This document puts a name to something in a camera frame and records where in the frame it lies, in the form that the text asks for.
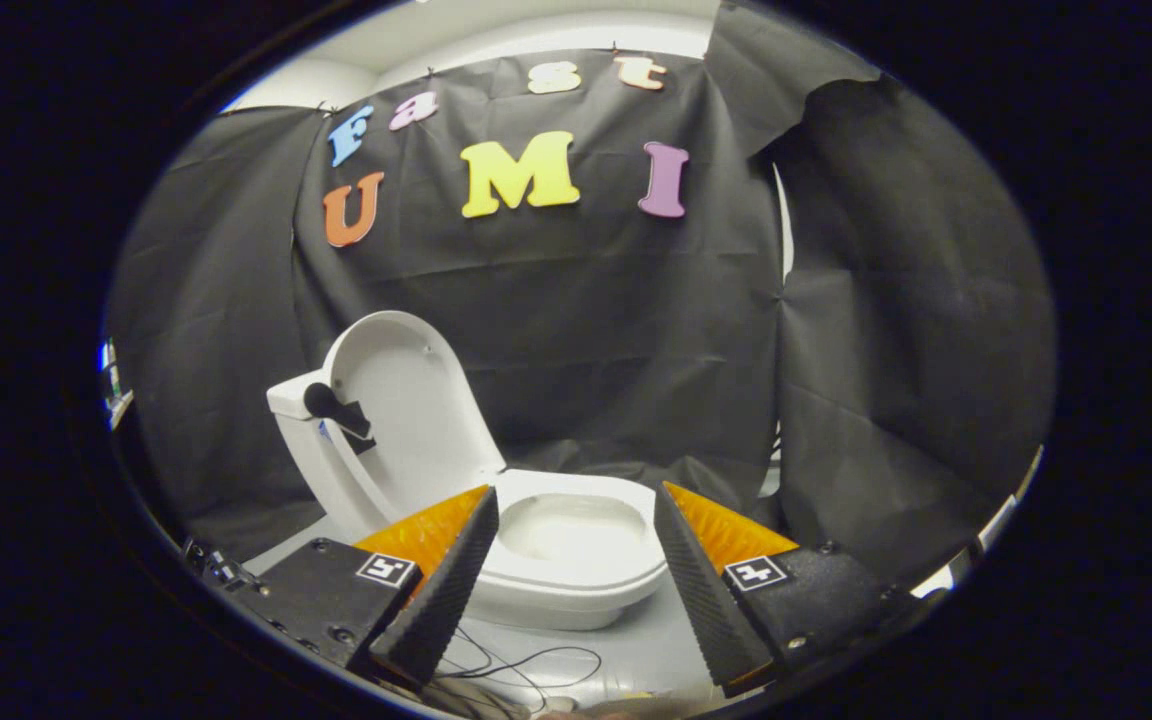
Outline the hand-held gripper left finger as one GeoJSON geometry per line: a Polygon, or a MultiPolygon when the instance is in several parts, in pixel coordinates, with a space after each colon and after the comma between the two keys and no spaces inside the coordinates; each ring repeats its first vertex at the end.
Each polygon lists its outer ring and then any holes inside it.
{"type": "Polygon", "coordinates": [[[312,655],[420,691],[465,614],[498,521],[495,488],[468,488],[362,541],[311,539],[260,574],[229,562],[227,592],[312,655]]]}

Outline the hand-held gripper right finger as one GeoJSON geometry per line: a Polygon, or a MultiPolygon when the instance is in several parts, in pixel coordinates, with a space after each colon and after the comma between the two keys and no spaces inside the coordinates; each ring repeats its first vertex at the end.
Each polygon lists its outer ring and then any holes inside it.
{"type": "Polygon", "coordinates": [[[708,676],[728,698],[797,694],[909,632],[927,602],[836,543],[801,544],[666,482],[654,528],[708,676]]]}

